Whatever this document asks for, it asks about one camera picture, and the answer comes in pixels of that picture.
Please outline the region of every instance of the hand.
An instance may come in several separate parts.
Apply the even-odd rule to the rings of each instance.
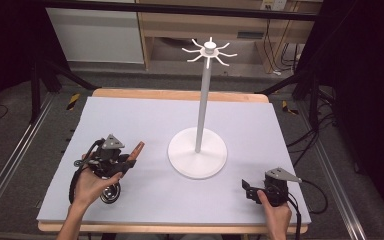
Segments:
[[[77,180],[73,204],[89,207],[105,188],[116,184],[121,177],[122,173],[119,172],[109,179],[99,178],[86,165]]]
[[[264,206],[264,211],[267,217],[267,227],[269,229],[270,239],[286,239],[286,231],[288,230],[289,221],[291,220],[292,212],[287,203],[278,207],[272,207],[266,194],[258,190],[258,198]]]

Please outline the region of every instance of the gray floor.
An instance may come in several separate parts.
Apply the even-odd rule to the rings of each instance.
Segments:
[[[73,64],[77,74],[92,83],[105,87],[154,88],[154,89],[190,89],[199,90],[202,62],[186,63],[189,56],[178,51],[179,47],[193,49],[188,41],[163,39],[157,42],[153,61],[148,71],[125,69],[108,66],[105,73],[97,72],[97,66]],[[238,58],[223,60],[231,63],[230,67],[214,64],[211,90],[254,92],[271,86],[288,76],[288,71],[281,76],[266,74],[256,54],[252,42],[234,42],[226,53],[242,53]],[[53,238],[53,234],[42,233],[37,229],[35,220],[39,211],[36,206],[43,199],[47,186],[52,180],[59,161],[85,104],[91,94],[66,79],[61,79],[64,87],[59,94],[53,95],[53,103],[46,119],[40,126],[33,142],[28,147],[17,170],[12,175],[8,186],[0,198],[0,238],[3,239],[44,239]],[[4,90],[0,94],[0,104],[8,108],[8,113],[0,119],[0,171],[15,149],[18,140],[27,128],[30,118],[29,83]],[[305,124],[306,113],[299,115],[285,112],[282,101],[292,101],[290,93],[293,86],[288,86],[272,94],[273,103],[286,143],[298,139],[308,129]],[[73,93],[81,97],[74,110],[65,108]],[[0,106],[0,116],[5,108]],[[328,106],[320,108],[321,115],[331,112]],[[289,149],[301,150],[306,141]],[[384,239],[384,203],[373,187],[370,179],[354,172],[354,165],[349,149],[344,145],[339,129],[332,123],[321,130],[319,141],[324,146],[329,161],[337,173],[352,207],[360,221],[367,239]],[[299,153],[291,153],[294,161]],[[323,214],[312,214],[312,223],[304,239],[350,239],[341,211],[338,209],[327,177],[325,176],[316,148],[312,147],[296,167],[297,175],[312,181],[327,194],[329,207]],[[302,191],[308,207],[318,210],[323,207],[322,195],[309,185],[302,184]]]

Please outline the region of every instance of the metal stand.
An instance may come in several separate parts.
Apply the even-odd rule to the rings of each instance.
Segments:
[[[228,44],[217,48],[212,41],[206,42],[201,46],[193,40],[193,43],[200,47],[199,50],[186,50],[189,53],[198,52],[200,55],[188,62],[195,62],[201,57],[205,57],[205,64],[202,73],[201,99],[199,105],[198,126],[188,128],[176,134],[170,142],[168,155],[173,167],[182,175],[192,179],[205,179],[218,173],[226,163],[226,145],[216,133],[204,129],[205,114],[207,109],[208,92],[210,88],[212,58],[217,59],[222,65],[229,66],[218,57],[219,54],[226,57],[234,57],[237,54],[224,54],[219,49],[226,48]],[[195,138],[195,146],[190,143]]]

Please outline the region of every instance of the cable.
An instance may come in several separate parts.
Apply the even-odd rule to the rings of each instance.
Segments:
[[[288,68],[280,68],[279,66],[277,66],[276,64],[276,61],[275,61],[275,57],[274,57],[274,54],[273,54],[273,48],[271,46],[271,41],[270,41],[270,34],[269,34],[269,28],[270,28],[270,19],[267,19],[267,25],[266,25],[266,35],[264,36],[264,40],[263,40],[263,49],[264,49],[264,53],[266,54],[266,57],[267,57],[267,60],[269,61],[270,63],[270,67],[275,70],[275,71],[286,71],[286,70],[289,70]],[[273,65],[278,68],[278,69],[274,69],[273,65],[272,65],[272,61],[270,61],[270,57],[269,55],[267,54],[267,50],[266,50],[266,39],[269,41],[269,47],[270,47],[270,50],[271,50],[271,55],[272,55],[272,61],[273,61]]]
[[[291,205],[295,208],[295,211],[297,212],[297,230],[295,232],[295,239],[299,240],[300,239],[300,233],[301,233],[301,213],[298,209],[298,202],[295,199],[294,195],[292,195],[291,193],[289,193],[289,195],[295,200],[295,202],[294,202],[294,201],[292,201],[291,198],[288,197],[288,202],[291,203]]]
[[[9,111],[9,109],[8,109],[8,107],[7,107],[7,106],[5,106],[5,105],[2,105],[2,104],[0,104],[0,107],[4,107],[4,108],[5,108],[5,112],[2,114],[2,116],[0,116],[0,119],[2,119],[3,117],[5,117],[5,115],[7,115],[7,113],[8,113],[8,111]]]
[[[302,180],[303,183],[307,183],[307,184],[309,184],[309,185],[315,187],[317,190],[319,190],[320,193],[323,195],[323,198],[324,198],[324,200],[325,200],[325,206],[322,208],[322,210],[319,210],[319,211],[310,211],[309,213],[312,213],[312,214],[322,214],[322,213],[326,212],[326,210],[327,210],[327,208],[328,208],[328,206],[329,206],[329,201],[328,201],[328,199],[327,199],[327,195],[326,195],[326,193],[325,193],[319,186],[317,186],[315,183],[312,183],[312,182],[310,182],[310,181],[308,181],[308,180],[304,180],[304,179],[301,179],[301,180]]]
[[[299,155],[299,157],[297,158],[297,160],[295,160],[293,166],[296,167],[297,164],[299,163],[299,161],[301,161],[302,157],[304,156],[304,154],[310,149],[310,146],[313,145],[313,142],[315,143],[317,138],[319,137],[319,133],[317,132],[316,134],[314,134],[313,138],[311,138],[310,142],[308,143],[307,147],[305,147],[304,151],[302,151],[302,153]]]

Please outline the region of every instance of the aluminum rail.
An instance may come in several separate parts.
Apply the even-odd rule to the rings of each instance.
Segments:
[[[308,112],[308,109],[302,101],[298,102],[297,106],[300,112]],[[304,116],[302,118],[304,119],[307,129],[310,130],[311,125],[309,120]],[[360,224],[360,220],[358,220],[358,217],[355,214],[354,208],[352,207],[352,204],[348,199],[348,196],[344,188],[342,187],[342,184],[338,179],[338,176],[336,175],[332,164],[330,163],[329,157],[320,139],[317,140],[315,147],[323,173],[325,174],[327,183],[329,184],[329,187],[332,190],[332,195],[335,198],[335,202],[338,205],[338,210],[342,215],[342,219],[344,220],[345,226],[348,230],[351,239],[367,239],[363,227]]]
[[[9,157],[7,163],[5,164],[4,168],[2,169],[0,173],[0,198],[7,187],[9,181],[11,180],[12,176],[15,173],[15,170],[17,169],[18,165],[20,164],[21,160],[23,159],[24,154],[26,153],[27,149],[29,148],[34,136],[36,135],[37,131],[39,130],[41,124],[43,123],[43,120],[45,119],[46,115],[49,112],[51,103],[54,99],[55,94],[54,93],[48,93],[45,97],[43,104],[42,104],[42,112],[38,116],[35,122],[29,124],[26,131],[24,132],[23,137],[18,142],[15,150],[12,152],[11,156]]]
[[[67,0],[30,0],[30,2],[41,4],[42,6],[47,8],[64,8],[64,9],[81,9],[81,10],[187,14],[187,15],[282,19],[282,20],[299,20],[299,21],[315,21],[321,18],[320,15],[314,14],[314,13],[297,13],[297,12],[284,12],[284,11],[266,11],[266,10],[201,7],[201,6],[181,6],[181,5],[166,5],[166,4],[67,1]]]

